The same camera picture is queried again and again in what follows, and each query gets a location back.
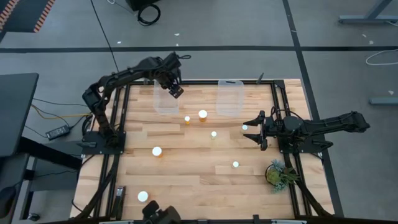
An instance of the wooden tabletop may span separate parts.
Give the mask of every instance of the wooden tabletop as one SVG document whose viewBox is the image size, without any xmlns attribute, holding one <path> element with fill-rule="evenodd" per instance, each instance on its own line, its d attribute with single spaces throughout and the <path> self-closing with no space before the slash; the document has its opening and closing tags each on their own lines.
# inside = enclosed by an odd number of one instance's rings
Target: wooden tabletop
<svg viewBox="0 0 398 224">
<path fill-rule="evenodd" d="M 291 110 L 309 119 L 300 80 L 285 80 L 285 84 Z M 263 152 L 241 134 L 242 123 L 254 119 L 260 110 L 269 115 L 273 106 L 269 85 L 245 85 L 243 109 L 236 118 L 217 115 L 217 85 L 183 86 L 185 92 L 179 98 L 176 115 L 156 113 L 153 89 L 132 86 L 129 95 L 126 150 L 120 158 L 116 182 L 116 187 L 126 186 L 123 219 L 142 219 L 146 203 L 138 201 L 137 195 L 143 190 L 149 194 L 148 201 L 156 200 L 161 208 L 173 205 L 187 220 L 252 219 L 254 214 L 261 219 L 294 217 L 289 190 L 274 194 L 264 177 L 271 160 L 283 161 L 276 140 L 269 138 L 268 149 Z M 282 105 L 280 93 L 278 99 Z M 119 100 L 121 107 L 123 97 Z M 200 110 L 208 112 L 204 123 L 198 119 Z M 185 116 L 191 117 L 189 125 L 185 124 Z M 215 139 L 211 139 L 212 131 L 217 132 Z M 258 132 L 256 127 L 248 129 L 248 133 Z M 163 149 L 163 157 L 152 155 L 155 146 Z M 321 160 L 310 154 L 302 154 L 301 158 L 308 188 L 325 210 L 333 213 Z M 103 156 L 97 155 L 81 169 L 75 194 L 75 204 L 80 208 L 98 187 L 102 160 Z M 237 169 L 232 167 L 233 161 L 239 162 Z M 304 214 L 301 193 L 296 189 Z M 76 214 L 78 211 L 72 208 L 71 216 Z"/>
</svg>

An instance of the succulent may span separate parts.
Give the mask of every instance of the succulent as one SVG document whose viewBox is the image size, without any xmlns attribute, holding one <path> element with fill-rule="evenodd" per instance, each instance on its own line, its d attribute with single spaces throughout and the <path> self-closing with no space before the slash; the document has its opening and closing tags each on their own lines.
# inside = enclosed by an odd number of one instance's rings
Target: succulent
<svg viewBox="0 0 398 224">
<path fill-rule="evenodd" d="M 272 160 L 272 168 L 275 170 L 282 172 L 283 169 L 285 169 L 285 164 L 281 161 L 278 161 L 277 159 Z"/>
<path fill-rule="evenodd" d="M 270 182 L 272 185 L 277 185 L 281 179 L 279 176 L 279 172 L 277 170 L 271 169 L 267 172 L 267 180 Z"/>
<path fill-rule="evenodd" d="M 286 188 L 286 185 L 283 182 L 279 182 L 277 185 L 274 187 L 274 193 L 278 193 L 283 191 Z"/>
<path fill-rule="evenodd" d="M 285 167 L 285 164 L 274 159 L 267 171 L 267 181 L 274 186 L 274 193 L 280 192 L 289 184 L 294 184 L 299 179 L 298 175 L 294 172 L 294 168 Z"/>
</svg>

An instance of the orange and white stripe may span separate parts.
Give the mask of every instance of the orange and white stripe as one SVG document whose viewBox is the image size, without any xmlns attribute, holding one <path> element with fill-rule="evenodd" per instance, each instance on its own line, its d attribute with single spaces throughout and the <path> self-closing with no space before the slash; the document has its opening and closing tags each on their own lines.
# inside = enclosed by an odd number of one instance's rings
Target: orange and white stripe
<svg viewBox="0 0 398 224">
<path fill-rule="evenodd" d="M 3 29 L 5 23 L 7 22 L 8 18 L 11 16 L 13 10 L 17 6 L 20 0 L 10 0 L 6 4 L 4 10 L 0 13 L 0 30 Z"/>
<path fill-rule="evenodd" d="M 55 0 L 48 0 L 47 4 L 45 5 L 42 14 L 39 17 L 39 20 L 37 20 L 35 28 L 33 29 L 34 32 L 39 32 L 40 29 L 42 28 L 45 18 L 48 16 L 50 13 L 51 7 L 54 5 Z"/>
</svg>

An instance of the transparent bin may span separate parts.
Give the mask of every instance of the transparent bin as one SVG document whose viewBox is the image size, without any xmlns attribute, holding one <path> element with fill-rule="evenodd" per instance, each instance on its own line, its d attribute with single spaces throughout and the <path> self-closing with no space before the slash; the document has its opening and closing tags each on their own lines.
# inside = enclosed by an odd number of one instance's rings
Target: transparent bin
<svg viewBox="0 0 398 224">
<path fill-rule="evenodd" d="M 243 105 L 243 82 L 239 80 L 219 80 L 217 89 L 217 114 L 239 116 Z"/>
<path fill-rule="evenodd" d="M 154 108 L 158 114 L 178 114 L 178 99 L 170 95 L 169 90 L 164 90 L 155 80 Z"/>
</svg>

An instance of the gray floor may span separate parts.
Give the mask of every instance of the gray floor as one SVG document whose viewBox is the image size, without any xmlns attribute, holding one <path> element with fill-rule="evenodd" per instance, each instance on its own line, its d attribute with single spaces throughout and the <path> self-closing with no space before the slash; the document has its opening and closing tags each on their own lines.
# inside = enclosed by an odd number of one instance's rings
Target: gray floor
<svg viewBox="0 0 398 224">
<path fill-rule="evenodd" d="M 123 0 L 116 0 L 126 5 Z M 292 46 L 282 1 L 277 0 L 161 0 L 159 23 L 142 27 L 134 14 L 106 0 L 94 0 L 113 47 L 280 45 Z M 301 46 L 398 45 L 398 27 L 341 25 L 340 14 L 364 14 L 376 0 L 290 0 Z M 386 10 L 398 14 L 398 1 Z M 38 34 L 7 33 L 0 48 L 106 47 L 89 0 L 57 0 Z M 395 130 L 398 107 L 370 106 L 371 96 L 398 94 L 398 65 L 370 67 L 366 57 L 375 52 L 304 52 L 321 118 L 351 110 L 360 111 L 372 126 L 364 134 L 328 134 L 333 169 L 346 217 L 398 220 L 398 152 Z M 183 61 L 183 78 L 301 78 L 295 52 L 203 51 Z M 147 56 L 167 52 L 118 52 L 120 68 L 135 65 Z M 396 53 L 375 58 L 396 62 Z M 62 103 L 83 103 L 81 94 L 101 76 L 115 71 L 110 53 L 0 54 L 0 74 L 40 74 L 36 98 Z M 79 106 L 35 102 L 55 114 L 86 113 Z M 75 118 L 68 120 L 74 123 Z M 44 133 L 62 125 L 42 120 L 31 111 L 27 125 Z M 46 139 L 32 131 L 24 136 Z M 80 129 L 57 141 L 79 140 Z M 74 190 L 35 194 L 32 212 L 39 222 L 65 220 Z"/>
</svg>

